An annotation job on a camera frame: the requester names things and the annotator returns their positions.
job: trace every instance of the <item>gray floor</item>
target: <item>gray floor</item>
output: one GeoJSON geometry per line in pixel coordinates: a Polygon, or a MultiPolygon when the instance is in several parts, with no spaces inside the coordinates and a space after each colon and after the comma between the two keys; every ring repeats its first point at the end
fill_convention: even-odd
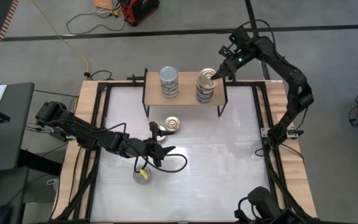
{"type": "MultiPolygon", "coordinates": [[[[94,11],[89,0],[39,0],[39,4],[60,34],[68,34],[65,23],[69,18],[94,11]]],[[[259,0],[252,4],[256,18],[265,19],[274,27],[358,24],[358,1],[259,0]]],[[[241,0],[162,0],[158,11],[144,23],[124,30],[228,28],[247,18],[241,0]]],[[[70,28],[80,32],[99,22],[95,17],[79,19],[70,28]]],[[[121,22],[113,17],[103,21],[111,27],[119,27],[121,22]]],[[[32,35],[53,32],[31,1],[21,0],[7,36],[32,35]]],[[[305,134],[300,144],[318,216],[323,220],[358,223],[358,128],[351,127],[347,118],[358,94],[358,30],[277,32],[276,38],[278,51],[302,69],[314,91],[315,103],[302,126],[305,134]]],[[[152,71],[164,65],[180,71],[218,68],[223,60],[218,50],[228,40],[227,35],[205,34],[79,39],[69,43],[90,60],[92,72],[106,69],[113,72],[115,79],[124,79],[141,75],[145,67],[152,71]]],[[[0,43],[0,83],[34,82],[41,90],[75,95],[84,70],[81,59],[60,40],[0,43]]],[[[272,70],[270,73],[279,79],[272,70]]],[[[240,69],[238,76],[263,78],[256,61],[240,69]]],[[[34,122],[37,110],[48,100],[68,103],[71,99],[34,93],[29,122],[34,122]]],[[[59,144],[48,135],[26,133],[23,147],[46,152],[59,144]]],[[[45,220],[52,205],[38,204],[31,210],[30,207],[24,223],[45,220]]]]}

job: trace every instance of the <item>yellow cable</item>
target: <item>yellow cable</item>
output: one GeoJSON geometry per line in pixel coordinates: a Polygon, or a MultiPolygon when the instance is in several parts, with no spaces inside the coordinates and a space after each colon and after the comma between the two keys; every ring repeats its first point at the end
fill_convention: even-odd
{"type": "Polygon", "coordinates": [[[48,21],[50,27],[52,27],[54,33],[56,34],[57,37],[59,37],[65,44],[67,44],[67,46],[69,46],[72,50],[74,50],[74,52],[76,52],[81,58],[82,60],[84,60],[85,64],[86,64],[86,72],[90,72],[90,65],[88,64],[87,59],[84,57],[83,54],[81,54],[81,52],[77,49],[75,49],[74,47],[72,47],[65,39],[63,39],[63,37],[61,37],[61,35],[59,35],[55,29],[55,27],[53,26],[53,24],[50,22],[50,20],[48,19],[48,17],[45,15],[45,13],[42,11],[42,9],[39,7],[39,5],[35,2],[35,0],[31,0],[35,6],[37,6],[38,10],[42,13],[42,15],[44,16],[44,18],[48,21]]]}

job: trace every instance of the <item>black metal frame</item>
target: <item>black metal frame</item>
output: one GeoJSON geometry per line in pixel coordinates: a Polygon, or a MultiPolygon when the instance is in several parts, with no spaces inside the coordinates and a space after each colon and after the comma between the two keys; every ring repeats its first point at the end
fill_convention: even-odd
{"type": "MultiPolygon", "coordinates": [[[[149,114],[150,114],[150,106],[146,106],[146,104],[144,103],[144,98],[145,98],[145,92],[146,92],[146,81],[147,81],[147,68],[144,69],[144,77],[142,78],[142,80],[144,81],[144,85],[143,85],[143,96],[142,96],[142,104],[143,104],[143,109],[144,112],[146,113],[146,117],[149,118],[149,114]]],[[[218,108],[218,117],[221,117],[223,114],[223,111],[227,105],[227,89],[226,89],[226,82],[223,82],[223,92],[224,92],[224,105],[222,107],[222,110],[220,109],[220,106],[216,106],[218,108]]]]}
{"type": "MultiPolygon", "coordinates": [[[[143,103],[144,110],[145,110],[146,114],[149,112],[149,107],[146,107],[144,105],[145,81],[137,82],[135,80],[135,78],[133,78],[132,82],[130,82],[130,83],[129,82],[128,83],[98,83],[98,89],[97,89],[97,94],[96,94],[94,108],[93,108],[93,114],[92,114],[92,124],[96,124],[96,118],[98,116],[98,108],[99,108],[99,105],[100,105],[102,91],[104,91],[104,90],[106,91],[106,96],[105,96],[105,99],[104,99],[103,112],[102,112],[102,118],[101,118],[101,124],[100,124],[101,127],[104,127],[105,122],[106,122],[106,115],[107,115],[107,110],[108,110],[108,105],[109,105],[111,88],[112,87],[129,87],[129,86],[143,87],[142,103],[143,103]]],[[[259,103],[259,95],[258,95],[258,89],[259,89],[262,92],[262,97],[264,99],[264,106],[266,108],[267,122],[268,122],[268,127],[267,128],[271,128],[273,126],[272,112],[270,110],[270,104],[269,104],[269,99],[268,99],[268,96],[267,96],[267,90],[266,90],[265,82],[263,82],[263,81],[262,82],[238,82],[236,80],[225,81],[224,82],[224,89],[225,89],[224,92],[225,92],[226,104],[227,104],[227,91],[226,91],[227,86],[250,86],[252,88],[252,92],[253,92],[253,96],[254,96],[255,109],[256,109],[256,112],[257,112],[258,125],[259,125],[259,128],[264,128],[264,119],[262,117],[262,112],[261,112],[260,103],[259,103]]],[[[219,106],[218,106],[218,114],[221,115],[221,113],[223,112],[223,110],[226,107],[226,104],[223,106],[223,108],[222,108],[222,110],[220,112],[219,112],[219,106]]],[[[267,154],[268,151],[269,151],[269,147],[268,147],[268,145],[264,144],[264,139],[265,138],[261,137],[264,153],[267,154]]],[[[94,157],[94,163],[96,163],[97,167],[98,167],[99,160],[100,160],[100,153],[101,153],[100,150],[96,151],[96,155],[94,157]]],[[[281,157],[280,157],[280,152],[278,151],[278,149],[273,149],[273,153],[274,153],[274,156],[275,156],[280,181],[282,182],[282,184],[285,187],[287,187],[286,182],[285,182],[285,176],[284,176],[282,161],[281,161],[281,157]]],[[[270,156],[265,156],[264,158],[265,158],[266,168],[269,169],[269,167],[272,166],[272,161],[270,159],[270,156]]],[[[86,174],[88,173],[89,159],[90,159],[90,152],[86,151],[85,161],[84,161],[83,169],[81,171],[80,183],[83,183],[85,181],[85,179],[86,179],[86,174]]],[[[269,187],[270,187],[271,194],[274,196],[276,201],[278,201],[277,191],[276,191],[276,188],[275,188],[275,182],[270,176],[268,176],[268,184],[269,184],[269,187]]],[[[70,222],[70,221],[72,222],[72,221],[75,221],[75,220],[79,220],[79,221],[80,220],[90,220],[95,186],[96,186],[96,178],[92,181],[92,183],[91,183],[91,185],[89,187],[89,197],[88,197],[88,204],[87,204],[87,207],[86,207],[85,219],[78,219],[79,218],[78,215],[79,215],[79,211],[80,211],[80,207],[81,207],[81,201],[80,201],[76,206],[76,210],[75,210],[73,219],[69,220],[68,222],[70,222]]]]}

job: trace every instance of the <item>table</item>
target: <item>table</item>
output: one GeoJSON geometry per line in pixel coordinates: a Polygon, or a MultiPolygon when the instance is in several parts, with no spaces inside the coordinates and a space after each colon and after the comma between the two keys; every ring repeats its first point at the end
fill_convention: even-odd
{"type": "Polygon", "coordinates": [[[60,164],[22,150],[34,83],[7,85],[0,101],[0,112],[11,118],[0,124],[0,170],[28,166],[52,175],[60,174],[60,164]]]}
{"type": "MultiPolygon", "coordinates": [[[[98,87],[98,82],[106,81],[84,81],[80,91],[80,97],[78,99],[78,105],[76,108],[76,116],[90,122],[92,119],[92,113],[94,108],[94,101],[96,98],[96,92],[98,87]]],[[[130,83],[131,81],[108,81],[111,83],[130,83]]],[[[284,85],[282,81],[265,81],[268,100],[270,103],[270,109],[272,111],[273,122],[277,123],[286,111],[287,105],[287,95],[285,93],[284,85]]],[[[260,99],[260,109],[262,111],[262,116],[264,117],[265,125],[267,125],[267,114],[266,108],[264,105],[264,100],[262,97],[262,92],[258,91],[260,99]]],[[[105,97],[105,91],[101,94],[101,100],[103,101],[105,97]]],[[[96,118],[96,124],[100,124],[101,114],[103,110],[103,104],[101,103],[98,108],[98,117],[96,118]]],[[[287,140],[284,142],[287,146],[290,146],[300,152],[300,147],[297,140],[287,140]]],[[[70,199],[76,194],[78,184],[80,181],[81,170],[83,167],[83,161],[85,157],[85,151],[80,151],[80,147],[75,141],[68,143],[65,160],[63,162],[62,172],[60,175],[60,192],[58,198],[56,198],[56,209],[52,218],[59,216],[62,213],[64,208],[68,205],[70,199]]],[[[314,208],[313,199],[310,192],[310,187],[308,183],[308,178],[306,176],[305,167],[302,163],[301,158],[289,151],[286,147],[280,146],[280,153],[282,158],[283,169],[285,173],[285,178],[287,180],[287,187],[291,194],[294,196],[295,200],[303,207],[306,213],[312,217],[316,217],[316,210],[314,208]]],[[[93,160],[89,161],[89,169],[93,164],[93,160]]],[[[280,206],[283,206],[283,199],[280,195],[280,191],[277,189],[279,196],[280,206]]],[[[80,208],[79,218],[85,217],[86,204],[88,203],[89,188],[85,192],[80,208]]]]}
{"type": "MultiPolygon", "coordinates": [[[[16,193],[23,189],[27,183],[28,173],[29,169],[27,167],[0,171],[0,206],[7,204],[16,193]]],[[[22,190],[10,204],[12,207],[10,224],[22,223],[24,212],[23,196],[24,191],[22,190]]]]}

